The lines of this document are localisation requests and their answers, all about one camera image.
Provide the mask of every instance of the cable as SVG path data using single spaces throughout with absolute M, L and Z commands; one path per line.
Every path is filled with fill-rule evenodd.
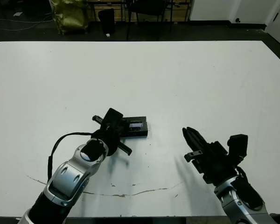
M 27 22 L 27 23 L 41 23 L 41 22 L 50 22 L 52 20 L 48 20 L 48 21 L 38 21 L 38 22 L 29 22 L 29 21 L 17 21 L 17 20 L 6 20 L 6 19 L 0 19 L 3 21 L 11 21 L 11 22 Z
M 48 158 L 48 182 L 49 182 L 49 180 L 50 180 L 51 177 L 52 177 L 53 154 L 54 154 L 54 152 L 56 151 L 56 149 L 57 149 L 59 143 L 62 141 L 62 139 L 64 139 L 66 136 L 69 136 L 69 135 L 92 135 L 92 133 L 89 133 L 89 132 L 72 132 L 72 133 L 68 133 L 68 134 L 65 134 L 65 135 L 61 136 L 61 137 L 56 141 L 55 145 L 53 146 L 51 155 L 50 155 L 49 158 Z
M 42 21 L 39 21 L 39 22 L 37 22 L 36 24 L 34 24 L 33 26 L 28 27 L 28 28 L 24 28 L 24 29 L 3 29 L 3 28 L 0 28 L 0 30 L 21 31 L 21 30 L 25 30 L 25 29 L 30 29 L 30 28 L 35 27 L 36 25 L 40 24 L 41 22 L 50 22 L 50 21 L 53 21 L 53 20 L 44 21 L 44 20 L 47 19 L 48 17 L 50 17 L 50 15 L 48 15 L 47 17 L 45 17 Z

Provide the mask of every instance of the white wall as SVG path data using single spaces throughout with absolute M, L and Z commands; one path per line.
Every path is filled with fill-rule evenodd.
M 280 0 L 194 0 L 191 20 L 268 24 Z
M 195 0 L 191 20 L 228 20 L 235 0 Z
M 241 23 L 264 24 L 276 2 L 276 0 L 241 0 L 237 12 L 230 20 L 234 23 L 236 18 L 239 18 Z

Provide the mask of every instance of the black chair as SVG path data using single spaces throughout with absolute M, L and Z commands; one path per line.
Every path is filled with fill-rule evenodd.
M 126 1 L 126 7 L 128 9 L 128 16 L 129 16 L 129 22 L 128 22 L 128 28 L 126 34 L 126 39 L 128 39 L 132 13 L 136 13 L 138 24 L 139 24 L 138 13 L 145 14 L 145 15 L 155 15 L 157 16 L 157 21 L 159 21 L 159 16 L 162 15 L 161 22 L 163 22 L 165 10 L 170 0 L 125 0 L 125 1 Z M 171 0 L 170 8 L 171 8 L 170 22 L 172 22 L 173 0 Z

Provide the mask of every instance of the black cable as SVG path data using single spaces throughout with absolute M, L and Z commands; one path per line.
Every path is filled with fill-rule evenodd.
M 244 170 L 241 167 L 236 167 L 238 174 L 240 174 L 243 178 L 246 179 L 246 181 L 248 181 L 248 177 L 246 175 L 246 173 L 244 172 Z
M 72 132 L 72 133 L 68 133 L 68 134 L 65 134 L 65 135 L 61 136 L 61 137 L 56 141 L 55 145 L 53 146 L 51 155 L 50 155 L 49 158 L 48 158 L 48 182 L 49 182 L 49 180 L 50 180 L 51 177 L 52 177 L 53 154 L 54 154 L 54 152 L 56 151 L 56 149 L 57 149 L 59 143 L 62 141 L 62 139 L 64 139 L 66 136 L 69 136 L 69 135 L 92 135 L 92 133 L 89 133 L 89 132 Z

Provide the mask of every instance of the wire on floor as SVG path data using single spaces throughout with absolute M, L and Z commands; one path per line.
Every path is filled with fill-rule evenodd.
M 30 29 L 32 27 L 35 27 L 36 25 L 42 23 L 42 22 L 51 22 L 53 20 L 49 20 L 49 21 L 45 21 L 48 17 L 50 17 L 51 15 L 48 15 L 46 16 L 42 21 L 39 21 L 39 22 L 36 22 L 36 24 L 34 24 L 33 26 L 31 27 L 28 27 L 28 28 L 23 28 L 23 29 L 3 29 L 3 28 L 0 28 L 0 30 L 7 30 L 7 31 L 21 31 L 21 30 L 25 30 L 25 29 Z

